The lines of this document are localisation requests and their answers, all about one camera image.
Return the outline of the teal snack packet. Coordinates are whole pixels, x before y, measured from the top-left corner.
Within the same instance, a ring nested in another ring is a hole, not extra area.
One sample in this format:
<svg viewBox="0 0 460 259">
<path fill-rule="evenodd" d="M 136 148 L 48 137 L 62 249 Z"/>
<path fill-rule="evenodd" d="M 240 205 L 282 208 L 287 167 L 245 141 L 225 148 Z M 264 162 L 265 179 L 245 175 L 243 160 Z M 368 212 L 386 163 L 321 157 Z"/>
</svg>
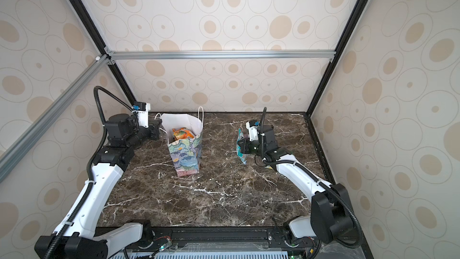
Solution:
<svg viewBox="0 0 460 259">
<path fill-rule="evenodd" d="M 239 128 L 238 129 L 238 136 L 237 136 L 236 151 L 237 151 L 237 156 L 238 156 L 239 160 L 244 165 L 247 164 L 247 154 L 243 153 L 243 151 L 244 151 L 243 145 L 245 144 L 246 139 L 247 139 L 247 135 L 245 135 L 243 133 L 242 128 Z"/>
</svg>

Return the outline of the orange Fox's snack packet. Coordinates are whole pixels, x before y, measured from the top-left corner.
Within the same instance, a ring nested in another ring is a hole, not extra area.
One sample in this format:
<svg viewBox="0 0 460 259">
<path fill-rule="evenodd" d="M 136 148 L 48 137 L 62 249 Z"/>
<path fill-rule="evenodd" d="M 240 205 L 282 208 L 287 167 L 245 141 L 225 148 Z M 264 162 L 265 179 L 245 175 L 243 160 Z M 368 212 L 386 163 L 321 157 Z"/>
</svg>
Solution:
<svg viewBox="0 0 460 259">
<path fill-rule="evenodd" d="M 172 130 L 172 134 L 173 134 L 173 137 L 175 140 L 184 140 L 184 139 L 194 139 L 195 138 L 195 134 L 185 128 L 185 127 L 182 127 L 182 128 L 178 128 L 178 129 L 174 129 Z"/>
</svg>

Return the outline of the white patterned paper bag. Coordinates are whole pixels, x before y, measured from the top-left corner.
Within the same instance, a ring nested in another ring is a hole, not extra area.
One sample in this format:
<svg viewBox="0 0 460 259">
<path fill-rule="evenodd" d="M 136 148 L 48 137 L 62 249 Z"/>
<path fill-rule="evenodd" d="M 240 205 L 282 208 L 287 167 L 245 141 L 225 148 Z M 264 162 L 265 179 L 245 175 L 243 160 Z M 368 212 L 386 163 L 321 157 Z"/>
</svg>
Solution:
<svg viewBox="0 0 460 259">
<path fill-rule="evenodd" d="M 202 132 L 204 127 L 204 109 L 198 108 L 197 115 L 158 113 L 155 119 L 162 121 L 162 129 L 166 133 L 167 148 L 177 176 L 184 177 L 200 172 L 202 152 Z M 194 139 L 175 140 L 173 128 L 185 127 L 195 134 Z"/>
</svg>

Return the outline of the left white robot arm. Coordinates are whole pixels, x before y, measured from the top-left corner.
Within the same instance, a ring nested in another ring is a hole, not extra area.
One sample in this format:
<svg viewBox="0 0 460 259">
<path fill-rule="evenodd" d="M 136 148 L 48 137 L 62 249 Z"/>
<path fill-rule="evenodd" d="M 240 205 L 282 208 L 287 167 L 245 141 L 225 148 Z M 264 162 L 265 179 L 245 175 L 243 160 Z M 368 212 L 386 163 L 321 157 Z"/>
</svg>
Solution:
<svg viewBox="0 0 460 259">
<path fill-rule="evenodd" d="M 40 236 L 34 250 L 41 259 L 109 259 L 128 245 L 152 240 L 145 223 L 133 222 L 97 236 L 103 208 L 135 151 L 158 140 L 161 119 L 149 121 L 146 112 L 118 114 L 104 122 L 103 137 L 88 162 L 88 179 L 62 222 L 48 236 Z"/>
</svg>

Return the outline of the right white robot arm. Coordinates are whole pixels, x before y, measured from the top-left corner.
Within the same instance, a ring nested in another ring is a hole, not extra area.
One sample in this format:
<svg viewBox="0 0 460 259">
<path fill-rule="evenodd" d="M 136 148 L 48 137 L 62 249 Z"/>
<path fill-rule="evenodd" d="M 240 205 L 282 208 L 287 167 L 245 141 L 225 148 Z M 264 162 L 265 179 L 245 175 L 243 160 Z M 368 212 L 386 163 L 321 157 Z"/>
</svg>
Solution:
<svg viewBox="0 0 460 259">
<path fill-rule="evenodd" d="M 324 244 L 336 241 L 347 248 L 358 248 L 364 240 L 362 227 L 351 206 L 347 189 L 340 183 L 321 179 L 300 163 L 288 150 L 278 145 L 273 126 L 247 122 L 247 134 L 238 130 L 236 151 L 242 162 L 253 155 L 288 178 L 310 202 L 310 214 L 284 223 L 282 232 L 288 245 L 314 237 Z"/>
</svg>

